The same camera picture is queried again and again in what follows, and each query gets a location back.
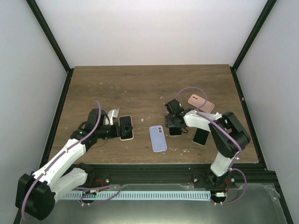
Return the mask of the lavender phone case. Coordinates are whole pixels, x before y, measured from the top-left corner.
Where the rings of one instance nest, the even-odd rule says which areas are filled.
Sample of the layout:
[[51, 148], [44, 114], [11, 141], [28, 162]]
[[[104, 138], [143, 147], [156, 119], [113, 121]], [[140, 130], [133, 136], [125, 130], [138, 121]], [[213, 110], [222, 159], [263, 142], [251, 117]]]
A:
[[149, 134], [153, 152], [159, 153], [167, 150], [165, 134], [161, 125], [151, 126], [149, 128]]

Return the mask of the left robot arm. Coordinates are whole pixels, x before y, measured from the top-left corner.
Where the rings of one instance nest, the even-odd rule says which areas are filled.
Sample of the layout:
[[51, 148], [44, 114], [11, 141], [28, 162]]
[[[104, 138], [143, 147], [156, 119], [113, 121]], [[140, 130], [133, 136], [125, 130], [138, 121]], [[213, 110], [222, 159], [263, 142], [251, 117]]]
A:
[[71, 171], [68, 169], [99, 139], [133, 139], [132, 117], [119, 117], [118, 112], [118, 109], [109, 112], [92, 109], [87, 121], [79, 125], [50, 161], [32, 174], [20, 177], [15, 205], [24, 220], [28, 219], [27, 215], [44, 220], [64, 195], [73, 189], [89, 189], [95, 184], [92, 167], [80, 163]]

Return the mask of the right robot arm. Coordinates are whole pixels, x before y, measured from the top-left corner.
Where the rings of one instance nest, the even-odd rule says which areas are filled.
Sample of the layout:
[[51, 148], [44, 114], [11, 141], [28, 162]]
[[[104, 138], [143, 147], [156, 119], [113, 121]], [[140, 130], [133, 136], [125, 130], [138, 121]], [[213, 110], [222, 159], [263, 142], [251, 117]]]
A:
[[197, 109], [184, 109], [173, 99], [165, 104], [168, 114], [165, 125], [187, 133], [187, 128], [196, 128], [199, 138], [206, 141], [211, 134], [218, 153], [206, 175], [206, 181], [213, 188], [224, 183], [228, 171], [232, 170], [235, 160], [250, 143], [250, 136], [238, 118], [230, 111], [223, 114], [200, 112]]

